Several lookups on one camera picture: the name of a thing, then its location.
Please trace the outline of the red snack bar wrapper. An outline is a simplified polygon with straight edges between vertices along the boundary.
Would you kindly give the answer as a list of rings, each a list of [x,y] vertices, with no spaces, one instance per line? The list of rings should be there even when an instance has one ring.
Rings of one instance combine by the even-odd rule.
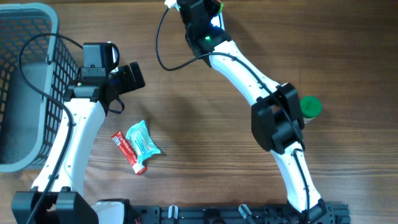
[[[120,149],[120,151],[124,154],[124,157],[127,159],[129,164],[131,165],[133,171],[137,175],[141,175],[147,170],[147,167],[138,162],[138,157],[133,150],[133,148],[128,143],[124,134],[121,131],[116,132],[111,136],[111,139]]]

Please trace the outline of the mint green wipes pouch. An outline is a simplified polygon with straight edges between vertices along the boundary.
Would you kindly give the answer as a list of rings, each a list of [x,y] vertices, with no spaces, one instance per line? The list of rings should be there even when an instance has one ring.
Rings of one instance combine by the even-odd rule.
[[[131,141],[132,147],[137,154],[137,161],[140,164],[143,164],[146,159],[153,155],[161,153],[161,150],[150,137],[144,120],[131,126],[127,131],[126,138]]]

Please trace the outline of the green lid spice jar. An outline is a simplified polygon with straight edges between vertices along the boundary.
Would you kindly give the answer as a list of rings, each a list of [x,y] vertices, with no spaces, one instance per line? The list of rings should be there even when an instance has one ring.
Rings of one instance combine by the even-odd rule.
[[[300,100],[300,108],[302,110],[304,123],[307,124],[320,115],[323,106],[318,98],[314,96],[305,96]]]

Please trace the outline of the green gummy candy bag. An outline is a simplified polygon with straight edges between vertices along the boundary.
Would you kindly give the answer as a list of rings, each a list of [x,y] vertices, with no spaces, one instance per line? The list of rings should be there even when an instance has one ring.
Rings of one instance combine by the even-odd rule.
[[[219,2],[220,7],[218,9],[218,12],[216,13],[217,16],[222,13],[223,7],[224,7],[224,3],[222,1],[218,1],[218,2]]]

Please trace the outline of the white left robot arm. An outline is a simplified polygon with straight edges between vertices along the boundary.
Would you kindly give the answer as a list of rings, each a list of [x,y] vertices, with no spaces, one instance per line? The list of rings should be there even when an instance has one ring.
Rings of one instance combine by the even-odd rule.
[[[144,87],[136,62],[119,66],[112,42],[85,43],[83,67],[56,99],[60,123],[49,156],[28,191],[18,191],[11,203],[18,223],[134,223],[138,217],[128,199],[104,199],[90,205],[83,183],[92,146],[110,104],[120,95]]]

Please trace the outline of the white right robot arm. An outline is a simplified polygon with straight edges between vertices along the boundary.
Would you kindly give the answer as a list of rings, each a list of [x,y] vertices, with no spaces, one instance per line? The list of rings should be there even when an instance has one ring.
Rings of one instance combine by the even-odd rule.
[[[278,84],[261,73],[237,48],[222,26],[212,23],[221,1],[177,1],[186,40],[197,58],[223,74],[251,106],[254,139],[270,152],[280,169],[294,218],[314,223],[326,214],[305,161],[303,114],[295,87]]]

